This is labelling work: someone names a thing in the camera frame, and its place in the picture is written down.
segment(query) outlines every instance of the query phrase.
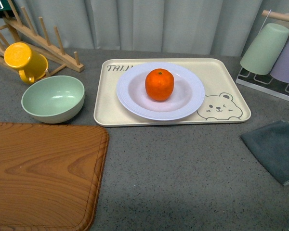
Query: white curtain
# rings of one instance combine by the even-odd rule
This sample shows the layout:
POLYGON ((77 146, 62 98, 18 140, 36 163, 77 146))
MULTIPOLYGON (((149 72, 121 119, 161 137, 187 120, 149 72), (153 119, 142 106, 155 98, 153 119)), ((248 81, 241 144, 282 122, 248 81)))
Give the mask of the white curtain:
MULTIPOLYGON (((41 36, 43 18, 57 46, 54 26, 64 47, 228 56, 244 54, 265 20, 263 10, 289 13, 289 0, 14 1, 22 22, 27 25, 25 7, 41 36)), ((12 41, 8 31, 2 33, 12 41)))

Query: white plate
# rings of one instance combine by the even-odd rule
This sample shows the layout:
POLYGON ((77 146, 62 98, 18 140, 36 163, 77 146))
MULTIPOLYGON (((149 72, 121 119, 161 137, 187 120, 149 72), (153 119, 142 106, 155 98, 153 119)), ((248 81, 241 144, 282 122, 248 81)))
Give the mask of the white plate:
POLYGON ((150 62, 134 66, 120 77, 117 96, 134 114, 166 121, 194 113, 203 103, 205 91, 201 80, 186 68, 167 62, 150 62), (173 92, 163 102, 152 100, 145 91, 146 76, 157 68, 168 70, 174 77, 173 92))

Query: mint green bowl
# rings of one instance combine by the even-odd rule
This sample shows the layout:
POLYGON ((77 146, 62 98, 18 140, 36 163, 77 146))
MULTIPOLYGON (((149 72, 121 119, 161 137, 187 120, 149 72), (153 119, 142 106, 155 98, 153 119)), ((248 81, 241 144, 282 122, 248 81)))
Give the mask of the mint green bowl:
POLYGON ((73 118, 82 108, 85 88, 71 76, 52 76, 31 85, 23 94, 23 109, 36 120, 57 124, 73 118))

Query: yellow cup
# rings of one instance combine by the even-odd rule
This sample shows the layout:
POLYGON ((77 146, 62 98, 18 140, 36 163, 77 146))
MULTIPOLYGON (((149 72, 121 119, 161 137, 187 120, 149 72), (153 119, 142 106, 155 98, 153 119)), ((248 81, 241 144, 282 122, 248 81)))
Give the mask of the yellow cup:
POLYGON ((33 84, 45 75, 47 59, 23 42, 10 45, 4 53, 6 64, 17 70, 22 81, 33 84))

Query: gray cloth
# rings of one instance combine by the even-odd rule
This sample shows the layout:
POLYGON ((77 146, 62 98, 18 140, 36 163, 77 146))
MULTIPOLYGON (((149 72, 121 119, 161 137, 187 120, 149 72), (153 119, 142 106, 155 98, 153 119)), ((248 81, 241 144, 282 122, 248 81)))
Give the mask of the gray cloth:
POLYGON ((282 185, 289 185, 289 122, 277 121, 241 135, 256 159, 282 185))

